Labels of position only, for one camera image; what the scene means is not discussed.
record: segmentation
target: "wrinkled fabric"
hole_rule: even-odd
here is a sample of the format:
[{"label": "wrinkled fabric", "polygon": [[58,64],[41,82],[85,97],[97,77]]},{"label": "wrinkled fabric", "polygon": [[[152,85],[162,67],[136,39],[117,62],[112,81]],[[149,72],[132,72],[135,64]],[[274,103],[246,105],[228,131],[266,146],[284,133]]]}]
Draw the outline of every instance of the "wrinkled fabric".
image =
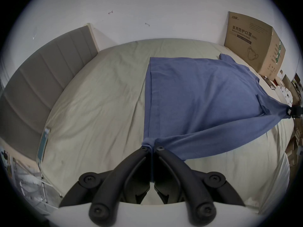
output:
[{"label": "wrinkled fabric", "polygon": [[183,160],[221,154],[289,118],[287,108],[229,55],[150,58],[142,145],[159,144]]}]

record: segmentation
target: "clutter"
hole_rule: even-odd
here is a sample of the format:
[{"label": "clutter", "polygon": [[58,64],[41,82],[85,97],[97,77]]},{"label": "clutter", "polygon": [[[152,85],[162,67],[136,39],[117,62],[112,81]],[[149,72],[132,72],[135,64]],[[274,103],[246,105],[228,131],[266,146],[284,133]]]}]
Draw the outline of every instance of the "clutter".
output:
[{"label": "clutter", "polygon": [[283,71],[280,70],[277,74],[277,77],[280,78],[281,80],[283,79]]},{"label": "clutter", "polygon": [[224,46],[271,81],[277,76],[286,52],[273,27],[233,12],[229,12]]},{"label": "clutter", "polygon": [[273,83],[271,82],[271,80],[269,80],[269,79],[267,78],[267,76],[261,76],[261,77],[264,79],[264,81],[266,81],[266,83],[270,86],[270,88],[271,88],[272,90],[275,90],[275,89],[276,89],[276,85],[273,84]]},{"label": "clutter", "polygon": [[292,82],[289,80],[289,78],[285,75],[283,77],[283,83],[285,87],[290,91],[292,98],[293,98],[293,105],[300,105],[301,104],[301,97],[300,94],[297,92],[296,88],[292,84]]},{"label": "clutter", "polygon": [[277,86],[275,92],[277,93],[281,103],[288,104],[290,107],[292,106],[292,95],[287,88]]}]

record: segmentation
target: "gray upholstered headboard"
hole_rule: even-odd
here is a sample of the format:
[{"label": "gray upholstered headboard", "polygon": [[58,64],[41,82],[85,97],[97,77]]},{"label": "gray upholstered headboard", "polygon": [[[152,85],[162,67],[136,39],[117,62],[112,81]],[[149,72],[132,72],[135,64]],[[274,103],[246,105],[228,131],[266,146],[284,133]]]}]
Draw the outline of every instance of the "gray upholstered headboard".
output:
[{"label": "gray upholstered headboard", "polygon": [[35,161],[52,107],[73,77],[97,53],[86,25],[32,54],[14,73],[0,98],[0,137]]}]

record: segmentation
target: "mattress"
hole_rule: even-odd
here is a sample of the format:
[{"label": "mattress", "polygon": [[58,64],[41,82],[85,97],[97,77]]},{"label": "mattress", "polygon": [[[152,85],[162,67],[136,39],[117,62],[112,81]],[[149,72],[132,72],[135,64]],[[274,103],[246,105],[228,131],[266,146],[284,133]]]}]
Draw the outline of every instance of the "mattress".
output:
[{"label": "mattress", "polygon": [[[47,119],[51,133],[41,163],[45,178],[65,195],[81,174],[112,170],[141,146],[150,57],[218,59],[221,53],[248,66],[224,46],[188,39],[135,41],[100,51],[64,89]],[[279,101],[248,67],[267,94]],[[273,176],[292,130],[293,120],[283,119],[244,146],[185,163],[194,170],[221,172],[245,201],[260,194]],[[144,202],[161,203],[148,197]]]}]

